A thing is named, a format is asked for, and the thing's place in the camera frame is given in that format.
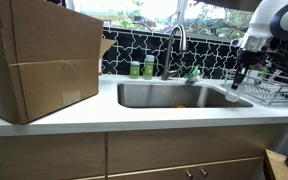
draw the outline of drawer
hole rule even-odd
[[[262,167],[262,158],[197,164],[166,169],[117,174],[109,180],[255,180]]]
[[[104,133],[0,137],[0,179],[104,176]]]
[[[108,133],[108,174],[261,156],[280,125]]]

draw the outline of sink basin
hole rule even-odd
[[[242,108],[252,104],[239,100],[230,102],[224,92],[211,86],[171,84],[118,84],[118,103],[129,108]]]

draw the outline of wooden cabinet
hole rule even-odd
[[[109,180],[255,180],[262,158],[181,166],[109,176]]]
[[[0,179],[104,177],[104,133],[0,137],[0,163]]]
[[[108,174],[261,156],[279,125],[108,133]]]

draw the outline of metal rack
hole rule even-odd
[[[288,77],[265,72],[260,72],[261,77],[251,77],[250,72],[239,86],[244,93],[267,105],[288,103]],[[225,88],[231,87],[235,73],[235,69],[225,69]]]

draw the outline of bottle cap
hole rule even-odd
[[[154,62],[155,56],[153,55],[146,55],[145,61],[147,62]]]
[[[140,65],[140,62],[138,62],[138,61],[132,61],[132,62],[131,62],[131,65],[132,65],[132,66],[139,66],[139,65]]]

